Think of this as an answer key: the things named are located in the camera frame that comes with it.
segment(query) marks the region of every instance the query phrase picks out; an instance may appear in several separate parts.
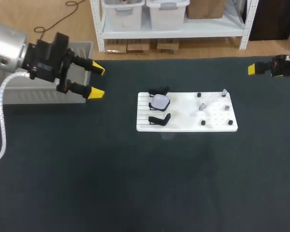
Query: silver cylinder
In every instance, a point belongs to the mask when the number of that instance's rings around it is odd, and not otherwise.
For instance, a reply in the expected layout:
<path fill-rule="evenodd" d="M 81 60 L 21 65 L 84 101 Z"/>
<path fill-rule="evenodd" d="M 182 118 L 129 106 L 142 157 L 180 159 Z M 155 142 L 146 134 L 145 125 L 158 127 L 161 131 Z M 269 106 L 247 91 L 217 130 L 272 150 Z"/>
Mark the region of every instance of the silver cylinder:
<path fill-rule="evenodd" d="M 0 24 L 0 69 L 13 73 L 21 67 L 27 50 L 27 36 Z"/>

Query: metal bracket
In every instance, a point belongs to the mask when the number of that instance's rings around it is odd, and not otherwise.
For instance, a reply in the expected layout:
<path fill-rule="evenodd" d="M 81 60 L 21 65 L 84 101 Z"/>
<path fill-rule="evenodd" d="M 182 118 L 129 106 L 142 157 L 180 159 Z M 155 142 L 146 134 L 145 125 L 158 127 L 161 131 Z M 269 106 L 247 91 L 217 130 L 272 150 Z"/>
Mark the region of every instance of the metal bracket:
<path fill-rule="evenodd" d="M 105 52 L 104 39 L 102 37 L 102 24 L 100 18 L 100 0 L 90 0 L 93 22 L 95 24 L 99 52 Z"/>
<path fill-rule="evenodd" d="M 241 40 L 240 50 L 244 50 L 247 48 L 252 24 L 255 19 L 257 7 L 258 7 L 258 3 L 259 3 L 259 0 L 247 0 L 248 14 L 247 14 L 246 23 L 245 23 L 244 34 Z"/>

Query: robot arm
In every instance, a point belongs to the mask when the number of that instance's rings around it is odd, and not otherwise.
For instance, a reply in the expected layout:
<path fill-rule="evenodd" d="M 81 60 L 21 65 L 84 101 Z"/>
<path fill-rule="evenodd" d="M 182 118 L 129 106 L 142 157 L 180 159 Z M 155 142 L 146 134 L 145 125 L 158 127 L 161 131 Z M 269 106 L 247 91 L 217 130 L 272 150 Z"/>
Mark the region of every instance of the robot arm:
<path fill-rule="evenodd" d="M 27 43 L 25 34 L 0 24 L 0 69 L 14 73 L 22 68 L 28 71 L 31 79 L 59 80 L 59 92 L 71 91 L 86 99 L 101 98 L 104 91 L 67 80 L 72 63 L 99 75 L 105 72 L 95 61 L 76 56 L 68 44 L 69 37 L 61 33 L 56 34 L 52 43 L 42 40 L 37 40 L 36 44 Z"/>
<path fill-rule="evenodd" d="M 256 62 L 249 66 L 248 74 L 264 74 L 267 70 L 271 71 L 272 76 L 290 76 L 290 56 L 279 55 L 269 62 Z"/>

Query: white board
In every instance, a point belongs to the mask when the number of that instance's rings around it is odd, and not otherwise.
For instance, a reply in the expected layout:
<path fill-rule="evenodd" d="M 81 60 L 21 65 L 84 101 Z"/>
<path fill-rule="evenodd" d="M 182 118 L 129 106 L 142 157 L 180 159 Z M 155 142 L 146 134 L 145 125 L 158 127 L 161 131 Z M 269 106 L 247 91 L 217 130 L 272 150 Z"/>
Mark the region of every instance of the white board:
<path fill-rule="evenodd" d="M 226 132 L 237 131 L 237 122 L 230 94 L 222 97 L 221 92 L 168 93 L 171 103 L 165 112 L 150 110 L 148 103 L 152 97 L 149 93 L 138 94 L 136 129 L 151 132 Z M 207 108 L 199 110 L 202 103 Z M 170 113 L 171 119 L 166 126 L 150 125 L 149 116 L 164 119 Z"/>

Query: dark table surface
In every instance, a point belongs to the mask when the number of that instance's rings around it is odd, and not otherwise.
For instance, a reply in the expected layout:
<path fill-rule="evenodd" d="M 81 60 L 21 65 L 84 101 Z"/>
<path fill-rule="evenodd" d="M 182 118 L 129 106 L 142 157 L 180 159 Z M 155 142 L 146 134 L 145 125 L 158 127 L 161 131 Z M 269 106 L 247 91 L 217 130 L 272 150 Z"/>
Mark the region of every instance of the dark table surface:
<path fill-rule="evenodd" d="M 0 232 L 290 232 L 290 77 L 247 75 L 268 59 L 101 61 L 103 101 L 4 106 Z M 137 132 L 165 85 L 226 88 L 238 131 Z"/>

